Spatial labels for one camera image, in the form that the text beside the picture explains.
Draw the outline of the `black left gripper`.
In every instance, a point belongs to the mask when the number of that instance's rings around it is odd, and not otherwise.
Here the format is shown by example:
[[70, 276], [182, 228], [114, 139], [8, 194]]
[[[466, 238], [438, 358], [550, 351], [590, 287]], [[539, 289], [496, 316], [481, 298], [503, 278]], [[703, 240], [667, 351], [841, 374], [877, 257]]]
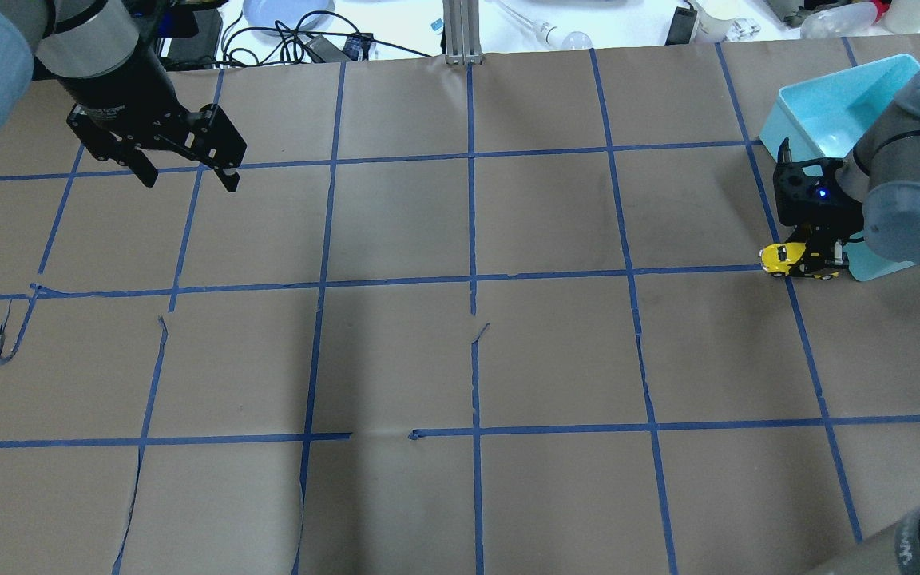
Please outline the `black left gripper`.
[[127, 165], [154, 187], [158, 170], [146, 153], [171, 152], [216, 170], [226, 192], [237, 192], [246, 141], [214, 97], [199, 109], [183, 105], [153, 52], [135, 52], [97, 76], [58, 81], [74, 101], [65, 123], [95, 159]]

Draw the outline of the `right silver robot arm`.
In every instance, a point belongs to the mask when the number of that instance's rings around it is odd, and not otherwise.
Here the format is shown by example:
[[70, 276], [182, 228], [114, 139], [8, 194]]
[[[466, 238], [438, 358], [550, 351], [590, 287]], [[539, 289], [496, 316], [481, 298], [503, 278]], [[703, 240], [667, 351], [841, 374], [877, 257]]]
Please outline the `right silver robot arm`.
[[920, 63], [899, 54], [782, 88], [759, 135], [776, 160], [774, 276], [866, 280], [920, 264]]

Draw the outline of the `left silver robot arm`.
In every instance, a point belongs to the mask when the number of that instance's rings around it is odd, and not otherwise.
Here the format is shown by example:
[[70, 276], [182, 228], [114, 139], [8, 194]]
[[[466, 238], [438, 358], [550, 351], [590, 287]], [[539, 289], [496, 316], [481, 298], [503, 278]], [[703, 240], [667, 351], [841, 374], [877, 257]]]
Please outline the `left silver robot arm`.
[[216, 103], [182, 105], [163, 62], [121, 1], [0, 1], [0, 128], [40, 62], [73, 98], [66, 123], [99, 161], [145, 186], [158, 171], [149, 150], [172, 152], [240, 184], [246, 142]]

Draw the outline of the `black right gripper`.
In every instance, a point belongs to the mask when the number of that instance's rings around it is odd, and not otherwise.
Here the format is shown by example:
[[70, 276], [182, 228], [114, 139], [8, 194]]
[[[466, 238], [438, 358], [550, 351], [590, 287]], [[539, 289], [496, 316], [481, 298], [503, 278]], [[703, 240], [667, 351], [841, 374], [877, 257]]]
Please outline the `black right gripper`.
[[837, 264], [848, 264], [844, 248], [864, 228], [863, 205], [848, 196], [837, 180], [841, 159], [795, 161], [788, 138], [776, 154], [774, 192], [777, 217], [793, 228], [785, 243], [804, 243]]

